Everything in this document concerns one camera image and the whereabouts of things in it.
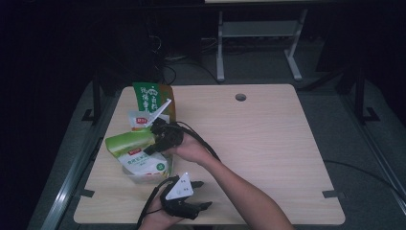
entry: dark background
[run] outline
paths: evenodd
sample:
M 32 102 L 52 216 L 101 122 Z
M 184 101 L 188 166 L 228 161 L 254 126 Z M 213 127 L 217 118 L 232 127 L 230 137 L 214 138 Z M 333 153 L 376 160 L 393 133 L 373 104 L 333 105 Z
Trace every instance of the dark background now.
M 361 65 L 406 124 L 406 18 L 399 2 L 314 7 L 302 38 L 326 40 L 320 71 Z M 150 52 L 148 35 L 159 33 L 167 50 L 183 49 L 198 60 L 198 40 L 215 35 L 217 14 L 204 12 L 212 20 L 202 23 L 203 12 L 162 13 L 150 24 L 148 13 L 79 10 L 92 1 L 0 4 L 0 228 L 24 229 L 80 95 L 95 74 L 107 94 L 132 81 L 158 81 L 153 66 L 164 54 Z

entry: food package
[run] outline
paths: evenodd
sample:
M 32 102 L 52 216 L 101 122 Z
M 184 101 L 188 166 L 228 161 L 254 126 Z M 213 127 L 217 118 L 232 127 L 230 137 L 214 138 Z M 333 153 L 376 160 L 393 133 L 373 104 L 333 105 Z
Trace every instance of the food package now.
M 173 161 L 171 155 L 155 152 L 148 155 L 144 149 L 155 143 L 149 127 L 145 127 L 149 115 L 161 107 L 167 99 L 171 103 L 159 116 L 165 121 L 175 121 L 175 103 L 170 86 L 148 82 L 133 83 L 138 109 L 127 111 L 131 131 L 106 138 L 111 154 L 122 163 L 123 171 L 136 183 L 159 183 L 169 177 Z

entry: cable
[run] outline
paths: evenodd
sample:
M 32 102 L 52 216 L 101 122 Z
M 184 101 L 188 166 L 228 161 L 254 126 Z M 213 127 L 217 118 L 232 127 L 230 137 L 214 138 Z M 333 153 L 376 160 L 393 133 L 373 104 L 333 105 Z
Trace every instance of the cable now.
M 165 57 L 166 61 L 175 62 L 181 59 L 185 59 L 187 56 L 178 56 L 178 57 Z
M 193 62 L 188 62 L 188 63 L 171 63 L 170 65 L 196 65 L 204 70 L 206 70 L 207 73 L 210 74 L 210 76 L 215 80 L 215 82 L 219 83 L 216 79 L 216 77 L 212 74 L 212 72 L 210 72 L 210 70 L 208 70 L 206 67 L 202 66 L 201 64 L 197 64 L 197 63 L 193 63 Z
M 149 38 L 152 38 L 152 40 L 153 39 L 158 39 L 158 42 L 159 42 L 158 47 L 155 50 L 152 50 L 153 53 L 158 53 L 158 51 L 161 49 L 161 46 L 162 46 L 161 38 L 159 36 L 156 36 L 156 35 L 150 35 Z
M 178 176 L 173 176 L 173 177 L 169 177 L 169 178 L 165 179 L 164 181 L 162 181 L 158 186 L 156 186 L 156 187 L 153 189 L 151 195 L 149 196 L 149 198 L 148 198 L 148 200 L 147 200 L 146 205 L 145 205 L 144 208 L 143 208 L 143 211 L 141 212 L 140 217 L 138 218 L 137 225 L 136 225 L 136 227 L 135 227 L 136 230 L 141 227 L 141 224 L 143 223 L 144 217 L 145 217 L 146 215 L 152 213 L 152 212 L 147 213 L 147 210 L 148 210 L 149 205 L 151 204 L 152 200 L 153 200 L 153 199 L 155 198 L 155 196 L 158 194 L 159 189 L 160 189 L 164 184 L 166 184 L 166 183 L 168 183 L 168 182 L 170 182 L 170 181 L 173 182 L 175 178 L 178 178 Z
M 169 67 L 169 66 L 167 66 L 167 65 L 164 65 L 163 67 L 164 67 L 164 68 L 168 68 L 168 69 L 170 69 L 170 70 L 173 72 L 173 80 L 171 80 L 170 82 L 167 82 L 167 80 L 165 79 L 165 75 L 162 75 L 162 82 L 163 82 L 163 84 L 167 84 L 167 85 L 173 84 L 173 83 L 175 82 L 175 80 L 176 80 L 176 77 L 177 77 L 176 71 L 175 71 L 173 68 L 171 68 L 171 67 Z
M 157 212 L 159 212 L 159 211 L 161 211 L 161 210 L 162 210 L 162 208 L 157 209 L 157 210 L 152 211 L 152 212 L 147 212 L 146 215 L 153 214 L 153 213 L 157 213 Z
M 223 54 L 227 56 L 240 56 L 252 52 L 248 49 L 247 43 L 240 40 L 230 39 L 223 42 Z
M 357 170 L 357 171 L 360 171 L 360 172 L 362 172 L 362 173 L 365 173 L 365 174 L 371 176 L 372 178 L 376 179 L 377 181 L 381 182 L 382 184 L 384 184 L 384 185 L 386 185 L 387 187 L 389 187 L 390 189 L 392 189 L 392 190 L 397 194 L 397 196 L 398 196 L 404 203 L 406 203 L 406 197 L 405 197 L 403 194 L 401 194 L 400 191 L 399 191 L 397 188 L 395 188 L 395 186 L 393 186 L 391 183 L 389 183 L 388 181 L 386 181 L 386 180 L 383 179 L 382 177 L 380 177 L 380 176 L 378 176 L 378 175 L 376 175 L 376 174 L 373 174 L 373 173 L 371 173 L 371 172 L 365 171 L 365 170 L 363 170 L 363 169 L 360 169 L 360 168 L 358 168 L 358 167 L 355 167 L 355 166 L 353 166 L 353 165 L 347 164 L 347 163 L 342 163 L 342 162 L 332 161 L 332 160 L 323 160 L 323 161 L 324 161 L 325 163 L 331 163 L 331 164 L 337 164 L 337 165 L 346 166 L 346 167 L 355 169 L 355 170 Z
M 215 38 L 215 37 L 202 38 L 201 40 L 202 40 L 202 41 L 209 41 L 209 40 L 212 40 L 212 41 L 213 41 L 212 43 L 210 43 L 210 44 L 205 45 L 205 46 L 202 47 L 202 54 L 204 54 L 204 53 L 206 53 L 206 52 L 208 52 L 208 51 L 211 51 L 212 49 L 215 49 L 215 48 L 216 48 L 215 45 L 218 43 L 218 42 L 217 42 L 217 38 Z
M 191 137 L 196 139 L 202 146 L 204 146 L 215 159 L 217 159 L 218 161 L 221 162 L 220 158 L 218 157 L 217 153 L 215 153 L 214 149 L 207 142 L 205 142 L 203 140 L 203 138 L 201 138 L 199 136 L 199 134 L 197 134 L 196 132 L 194 132 L 192 130 L 189 130 L 189 129 L 187 129 L 185 127 L 182 127 L 182 126 L 165 125 L 165 126 L 161 126 L 161 127 L 172 127 L 172 128 L 180 129 L 180 130 L 186 132 Z
M 176 122 L 176 124 L 182 124 L 182 125 L 184 125 L 184 126 L 186 126 L 186 127 L 188 127 L 191 131 L 193 131 L 194 133 L 196 133 L 197 134 L 197 132 L 196 131 L 194 131 L 194 129 L 193 128 L 191 128 L 188 124 L 186 124 L 186 123 L 184 123 L 184 122 Z

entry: table top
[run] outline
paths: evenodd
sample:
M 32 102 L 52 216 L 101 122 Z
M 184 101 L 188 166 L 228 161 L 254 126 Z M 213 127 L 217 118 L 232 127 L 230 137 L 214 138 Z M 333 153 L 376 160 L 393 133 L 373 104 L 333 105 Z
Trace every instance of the table top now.
M 221 161 L 256 185 L 285 211 L 293 224 L 341 224 L 345 216 L 296 91 L 288 84 L 173 86 L 177 121 L 190 125 Z M 246 100 L 236 100 L 244 94 Z M 137 109 L 132 87 L 123 90 L 105 137 L 130 131 L 127 111 Z M 212 201 L 195 220 L 180 224 L 242 224 L 212 176 L 174 157 L 174 174 L 205 184 L 188 202 Z M 136 184 L 108 152 L 105 142 L 89 175 L 74 219 L 79 223 L 135 223 L 154 186 Z

